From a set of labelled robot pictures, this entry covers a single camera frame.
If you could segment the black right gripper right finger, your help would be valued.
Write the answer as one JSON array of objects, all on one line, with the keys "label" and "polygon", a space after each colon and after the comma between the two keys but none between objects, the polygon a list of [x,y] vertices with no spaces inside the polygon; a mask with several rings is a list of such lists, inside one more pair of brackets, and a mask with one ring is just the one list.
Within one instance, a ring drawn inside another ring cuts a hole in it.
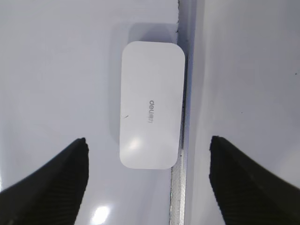
[{"label": "black right gripper right finger", "polygon": [[298,225],[300,190],[213,136],[210,184],[227,225]]}]

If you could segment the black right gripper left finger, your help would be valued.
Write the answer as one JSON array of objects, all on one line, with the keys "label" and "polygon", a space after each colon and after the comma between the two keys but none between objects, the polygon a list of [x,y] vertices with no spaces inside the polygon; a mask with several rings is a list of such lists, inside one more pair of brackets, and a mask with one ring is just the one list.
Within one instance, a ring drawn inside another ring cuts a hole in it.
[{"label": "black right gripper left finger", "polygon": [[0,193],[2,225],[73,225],[89,179],[89,148],[78,138]]}]

